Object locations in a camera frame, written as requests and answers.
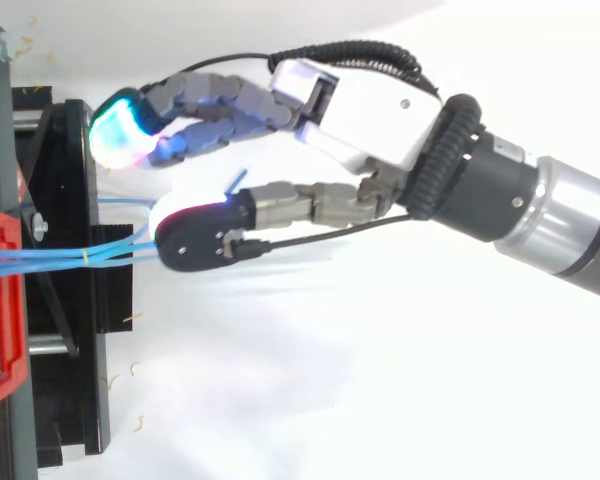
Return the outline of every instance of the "black frame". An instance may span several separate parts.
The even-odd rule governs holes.
[[[12,105],[40,110],[37,128],[14,133]],[[0,62],[0,211],[21,218],[24,248],[84,247],[133,232],[99,225],[90,119],[81,100],[53,104],[50,87],[12,90],[9,64]],[[35,213],[50,225],[40,242]],[[108,446],[104,335],[132,329],[123,322],[132,315],[132,273],[129,266],[25,277],[29,334],[60,334],[67,353],[30,357],[29,378],[0,403],[0,480],[33,480],[37,468],[62,465],[63,445],[84,444],[87,455]]]

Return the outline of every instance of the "blue cable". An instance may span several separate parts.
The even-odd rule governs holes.
[[[9,275],[19,275],[24,273],[37,273],[37,272],[52,272],[57,270],[68,270],[72,268],[89,267],[100,268],[100,263],[105,260],[109,260],[112,257],[125,255],[138,250],[145,250],[148,248],[155,248],[154,242],[139,243],[137,245],[121,246],[111,251],[98,253],[90,256],[88,262],[85,262],[84,258],[80,259],[52,259],[46,261],[33,261],[33,262],[18,262],[18,265],[11,265],[14,262],[4,262],[0,264],[0,277],[6,277]]]
[[[139,240],[149,230],[148,226],[142,227],[133,235],[103,245],[87,248],[56,248],[56,249],[40,249],[40,250],[0,250],[0,260],[12,258],[78,258],[87,255],[96,255],[105,252],[111,248],[117,248]]]
[[[147,209],[155,203],[153,200],[145,200],[141,198],[99,198],[98,203],[102,204],[129,204],[142,205]],[[116,248],[122,245],[129,245],[142,238],[147,233],[148,226],[144,226],[133,235],[103,245],[94,247],[82,248],[61,248],[61,249],[40,249],[40,250],[0,250],[0,260],[17,259],[17,258],[79,258],[87,255],[95,255],[104,252],[110,248]]]
[[[153,206],[155,202],[153,200],[139,198],[101,198],[98,199],[98,203],[141,205],[149,212],[150,207]],[[1,250],[0,260],[5,261],[0,262],[0,277],[81,267],[109,268],[130,265],[136,261],[150,260],[156,258],[156,256],[149,255],[136,258],[131,257],[110,260],[113,257],[132,253],[134,251],[155,248],[154,242],[133,245],[133,242],[144,236],[147,231],[148,226],[145,225],[138,232],[122,240],[84,249]]]

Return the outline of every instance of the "red plastic part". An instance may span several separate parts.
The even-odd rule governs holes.
[[[20,220],[0,213],[0,250],[22,248]],[[0,278],[0,400],[29,374],[22,275]]]

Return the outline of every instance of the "coiled cable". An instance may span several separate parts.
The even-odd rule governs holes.
[[[408,196],[398,203],[405,205],[416,220],[432,218],[441,200],[452,188],[454,176],[463,162],[471,137],[480,129],[482,110],[469,95],[451,97],[442,115],[447,118],[434,134],[431,144],[416,165],[413,185]]]
[[[273,72],[281,61],[293,58],[308,58],[338,67],[373,70],[438,95],[436,87],[422,74],[422,66],[416,57],[408,50],[390,43],[348,40],[285,50],[269,55],[269,70]]]

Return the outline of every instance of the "white surface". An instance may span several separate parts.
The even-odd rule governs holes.
[[[412,4],[0,0],[0,22],[35,39],[16,79],[94,105],[216,54],[400,43],[445,95],[475,95],[497,134],[600,175],[600,2]],[[257,61],[219,71],[267,81]],[[350,178],[277,135],[100,185],[224,186],[243,164],[249,185]],[[67,449],[48,478],[600,479],[600,299],[441,226],[196,275],[142,265],[135,309],[134,332],[107,339],[111,446]]]

